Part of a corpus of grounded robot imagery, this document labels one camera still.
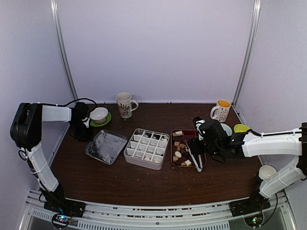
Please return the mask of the red chocolate tray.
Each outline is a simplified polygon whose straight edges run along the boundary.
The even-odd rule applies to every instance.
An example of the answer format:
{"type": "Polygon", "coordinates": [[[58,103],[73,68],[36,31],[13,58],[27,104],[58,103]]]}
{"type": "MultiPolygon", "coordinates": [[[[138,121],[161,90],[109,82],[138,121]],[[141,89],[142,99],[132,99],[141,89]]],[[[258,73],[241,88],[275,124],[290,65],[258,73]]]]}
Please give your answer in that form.
{"type": "MultiPolygon", "coordinates": [[[[189,129],[175,129],[171,131],[170,157],[171,163],[177,168],[195,168],[192,159],[189,156],[183,137],[187,140],[198,138],[197,131],[189,129]]],[[[203,168],[206,164],[205,153],[202,156],[203,168]]]]}

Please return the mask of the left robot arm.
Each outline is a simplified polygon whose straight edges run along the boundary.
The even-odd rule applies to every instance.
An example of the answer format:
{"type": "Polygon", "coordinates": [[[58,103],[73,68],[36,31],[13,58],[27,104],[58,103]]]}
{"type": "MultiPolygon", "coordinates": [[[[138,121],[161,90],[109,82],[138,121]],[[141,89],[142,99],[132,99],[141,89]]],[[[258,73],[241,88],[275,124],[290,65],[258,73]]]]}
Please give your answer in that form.
{"type": "Polygon", "coordinates": [[[77,141],[89,141],[93,136],[90,128],[90,108],[87,98],[78,98],[64,105],[49,103],[21,103],[13,119],[10,136],[19,148],[19,156],[29,165],[42,193],[59,213],[69,209],[63,188],[50,169],[42,149],[42,124],[68,123],[77,141]]]}

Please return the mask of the white metal tongs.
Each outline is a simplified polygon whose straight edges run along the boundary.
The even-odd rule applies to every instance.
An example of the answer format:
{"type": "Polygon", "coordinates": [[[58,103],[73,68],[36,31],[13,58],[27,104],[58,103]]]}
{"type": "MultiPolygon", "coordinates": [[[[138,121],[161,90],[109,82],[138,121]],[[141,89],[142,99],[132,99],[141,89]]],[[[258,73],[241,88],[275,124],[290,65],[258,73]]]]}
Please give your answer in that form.
{"type": "Polygon", "coordinates": [[[183,137],[184,144],[187,147],[188,153],[196,170],[200,173],[203,169],[203,160],[202,156],[204,152],[202,151],[201,144],[198,138],[192,138],[187,140],[186,137],[183,137]]]}

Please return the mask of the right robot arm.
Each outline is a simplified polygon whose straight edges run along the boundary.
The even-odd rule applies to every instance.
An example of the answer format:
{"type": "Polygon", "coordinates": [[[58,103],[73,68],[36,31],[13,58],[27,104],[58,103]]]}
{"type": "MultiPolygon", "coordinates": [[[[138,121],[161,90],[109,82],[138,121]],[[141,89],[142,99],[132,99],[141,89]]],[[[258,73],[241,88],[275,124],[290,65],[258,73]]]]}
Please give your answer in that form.
{"type": "Polygon", "coordinates": [[[257,133],[252,129],[228,135],[216,120],[193,119],[198,138],[196,144],[211,156],[243,159],[261,155],[292,155],[294,158],[279,171],[269,174],[272,167],[259,169],[260,185],[246,200],[249,211],[257,211],[264,201],[277,192],[307,178],[307,124],[284,132],[257,133]]]}

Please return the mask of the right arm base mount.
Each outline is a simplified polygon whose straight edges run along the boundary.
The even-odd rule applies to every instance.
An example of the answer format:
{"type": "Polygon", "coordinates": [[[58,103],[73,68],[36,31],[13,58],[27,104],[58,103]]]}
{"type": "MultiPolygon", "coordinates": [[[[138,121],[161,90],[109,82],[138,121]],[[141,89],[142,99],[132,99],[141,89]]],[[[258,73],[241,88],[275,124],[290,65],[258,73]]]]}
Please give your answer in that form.
{"type": "Polygon", "coordinates": [[[263,211],[271,207],[269,201],[258,202],[243,199],[229,203],[233,217],[242,216],[247,226],[256,228],[264,223],[263,211]]]}

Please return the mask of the lilac tin box with dividers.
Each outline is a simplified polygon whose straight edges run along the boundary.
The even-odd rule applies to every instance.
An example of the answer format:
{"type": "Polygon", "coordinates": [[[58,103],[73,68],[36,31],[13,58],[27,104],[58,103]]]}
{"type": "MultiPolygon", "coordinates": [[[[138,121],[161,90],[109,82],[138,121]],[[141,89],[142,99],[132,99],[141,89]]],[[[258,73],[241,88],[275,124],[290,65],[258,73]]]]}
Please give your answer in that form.
{"type": "Polygon", "coordinates": [[[163,166],[170,136],[151,130],[134,130],[124,150],[127,163],[160,170],[163,166]]]}

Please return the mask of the lilac bunny tin lid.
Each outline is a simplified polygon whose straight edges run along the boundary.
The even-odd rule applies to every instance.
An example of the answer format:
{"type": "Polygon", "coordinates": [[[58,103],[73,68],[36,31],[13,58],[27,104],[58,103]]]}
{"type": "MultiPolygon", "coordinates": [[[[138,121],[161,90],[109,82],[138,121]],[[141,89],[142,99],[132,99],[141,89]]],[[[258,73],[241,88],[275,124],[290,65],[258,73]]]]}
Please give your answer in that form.
{"type": "Polygon", "coordinates": [[[127,137],[103,129],[86,146],[85,154],[107,165],[112,165],[127,142],[127,137]]]}

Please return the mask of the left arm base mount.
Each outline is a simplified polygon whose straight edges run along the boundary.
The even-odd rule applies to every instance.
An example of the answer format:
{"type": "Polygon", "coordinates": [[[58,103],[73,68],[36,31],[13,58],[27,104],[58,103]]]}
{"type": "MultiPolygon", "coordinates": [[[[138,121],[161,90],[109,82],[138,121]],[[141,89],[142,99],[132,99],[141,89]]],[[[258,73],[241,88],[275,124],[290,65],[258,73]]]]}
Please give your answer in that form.
{"type": "Polygon", "coordinates": [[[67,200],[66,205],[46,201],[44,209],[53,211],[55,214],[51,218],[51,223],[55,228],[67,227],[73,217],[82,218],[86,204],[80,201],[67,200]]]}

